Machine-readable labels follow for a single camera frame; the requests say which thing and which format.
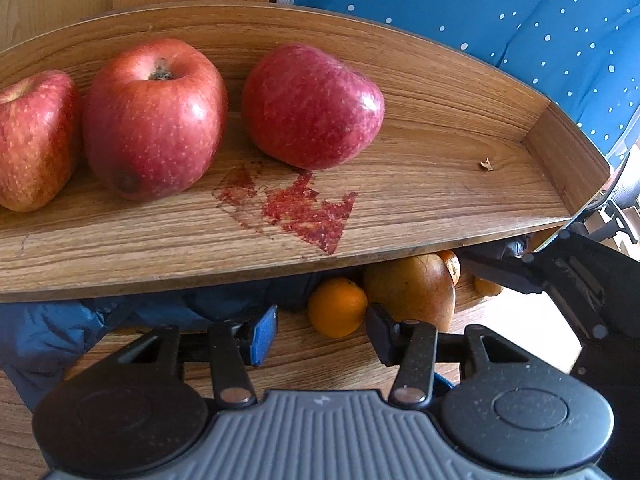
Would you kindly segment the brown round pear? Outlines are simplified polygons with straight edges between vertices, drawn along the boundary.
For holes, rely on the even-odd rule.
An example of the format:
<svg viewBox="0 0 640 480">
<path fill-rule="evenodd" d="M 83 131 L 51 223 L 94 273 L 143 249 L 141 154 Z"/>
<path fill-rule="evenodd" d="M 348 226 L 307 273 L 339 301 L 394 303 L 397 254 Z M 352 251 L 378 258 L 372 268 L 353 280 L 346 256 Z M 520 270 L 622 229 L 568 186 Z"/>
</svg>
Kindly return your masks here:
<svg viewBox="0 0 640 480">
<path fill-rule="evenodd" d="M 449 330 L 456 286 L 436 254 L 372 263 L 363 270 L 363 289 L 370 304 L 382 304 L 397 322 L 418 320 Z"/>
</svg>

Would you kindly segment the small orange tangerine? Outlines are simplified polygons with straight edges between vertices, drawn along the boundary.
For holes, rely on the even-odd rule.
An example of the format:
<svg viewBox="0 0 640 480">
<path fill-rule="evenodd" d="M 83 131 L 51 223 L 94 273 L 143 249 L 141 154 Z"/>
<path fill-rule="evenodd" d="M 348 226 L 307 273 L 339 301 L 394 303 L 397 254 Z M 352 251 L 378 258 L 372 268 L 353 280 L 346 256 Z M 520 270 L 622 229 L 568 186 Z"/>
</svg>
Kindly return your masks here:
<svg viewBox="0 0 640 480">
<path fill-rule="evenodd" d="M 457 285 L 461 275 L 461 264 L 457 255 L 452 250 L 443 250 L 437 255 L 442 259 L 442 263 L 446 266 L 451 276 L 451 281 Z"/>
</svg>

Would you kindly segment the small brown kiwi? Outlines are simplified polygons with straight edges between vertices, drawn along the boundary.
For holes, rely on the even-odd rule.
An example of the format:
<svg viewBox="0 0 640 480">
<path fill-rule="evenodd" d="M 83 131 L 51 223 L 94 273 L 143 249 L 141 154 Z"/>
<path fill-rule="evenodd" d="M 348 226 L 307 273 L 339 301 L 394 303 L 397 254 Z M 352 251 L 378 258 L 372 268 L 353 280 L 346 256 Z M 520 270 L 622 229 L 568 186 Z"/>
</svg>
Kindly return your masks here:
<svg viewBox="0 0 640 480">
<path fill-rule="evenodd" d="M 477 293 L 483 297 L 495 297 L 502 293 L 503 287 L 492 281 L 484 280 L 476 276 L 474 278 L 474 287 Z"/>
</svg>

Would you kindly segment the dark blue jacket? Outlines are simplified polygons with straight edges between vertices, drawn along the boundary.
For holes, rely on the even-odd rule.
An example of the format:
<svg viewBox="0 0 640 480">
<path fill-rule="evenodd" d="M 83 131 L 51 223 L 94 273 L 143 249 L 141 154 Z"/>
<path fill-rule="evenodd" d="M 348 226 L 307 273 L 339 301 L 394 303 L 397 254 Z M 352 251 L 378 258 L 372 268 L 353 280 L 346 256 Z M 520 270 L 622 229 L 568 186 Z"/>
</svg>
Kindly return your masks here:
<svg viewBox="0 0 640 480">
<path fill-rule="evenodd" d="M 170 292 L 2 304 L 1 369 L 33 410 L 62 382 L 66 370 L 113 330 L 162 325 L 200 330 L 210 322 L 272 304 L 298 311 L 331 278 L 359 284 L 361 273 L 314 272 Z"/>
</svg>

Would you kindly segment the rightmost dark red apple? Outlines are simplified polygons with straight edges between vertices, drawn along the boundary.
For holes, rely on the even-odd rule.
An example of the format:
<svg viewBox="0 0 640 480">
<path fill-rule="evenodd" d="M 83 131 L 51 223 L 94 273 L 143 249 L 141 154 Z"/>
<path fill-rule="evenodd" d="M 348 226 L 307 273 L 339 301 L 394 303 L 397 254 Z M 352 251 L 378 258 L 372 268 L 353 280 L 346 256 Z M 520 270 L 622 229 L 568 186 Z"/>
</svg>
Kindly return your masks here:
<svg viewBox="0 0 640 480">
<path fill-rule="evenodd" d="M 246 78 L 241 117 L 265 154 L 305 170 L 355 158 L 380 132 L 378 86 L 338 58 L 306 44 L 265 55 Z"/>
</svg>

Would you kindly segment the blue polka dot fabric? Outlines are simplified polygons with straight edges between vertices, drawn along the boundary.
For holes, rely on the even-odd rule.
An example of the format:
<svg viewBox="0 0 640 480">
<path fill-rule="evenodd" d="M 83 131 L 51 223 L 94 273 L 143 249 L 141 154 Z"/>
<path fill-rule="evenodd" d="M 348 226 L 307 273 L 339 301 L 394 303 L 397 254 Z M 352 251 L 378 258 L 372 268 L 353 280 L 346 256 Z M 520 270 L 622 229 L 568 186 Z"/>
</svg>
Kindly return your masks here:
<svg viewBox="0 0 640 480">
<path fill-rule="evenodd" d="M 639 0 L 276 0 L 446 44 L 559 105 L 604 158 L 639 137 Z"/>
</svg>

